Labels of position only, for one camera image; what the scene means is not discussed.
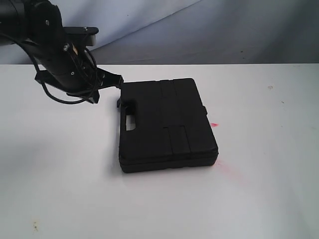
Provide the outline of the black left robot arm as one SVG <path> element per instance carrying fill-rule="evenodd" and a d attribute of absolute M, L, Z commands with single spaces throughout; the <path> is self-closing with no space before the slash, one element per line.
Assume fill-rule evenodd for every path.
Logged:
<path fill-rule="evenodd" d="M 96 27 L 65 27 L 58 6 L 48 0 L 2 0 L 0 44 L 18 45 L 36 70 L 35 80 L 52 100 L 66 105 L 96 104 L 99 90 L 124 82 L 97 66 L 88 50 Z"/>

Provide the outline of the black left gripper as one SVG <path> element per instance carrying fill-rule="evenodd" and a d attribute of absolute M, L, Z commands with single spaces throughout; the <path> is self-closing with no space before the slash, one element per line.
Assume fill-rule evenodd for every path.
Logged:
<path fill-rule="evenodd" d="M 120 89 L 124 82 L 121 75 L 98 68 L 88 46 L 73 43 L 64 27 L 33 27 L 32 56 L 44 67 L 36 74 L 37 82 L 51 99 L 62 104 L 69 102 L 53 96 L 48 85 L 78 97 L 75 104 L 96 104 L 100 89 Z"/>

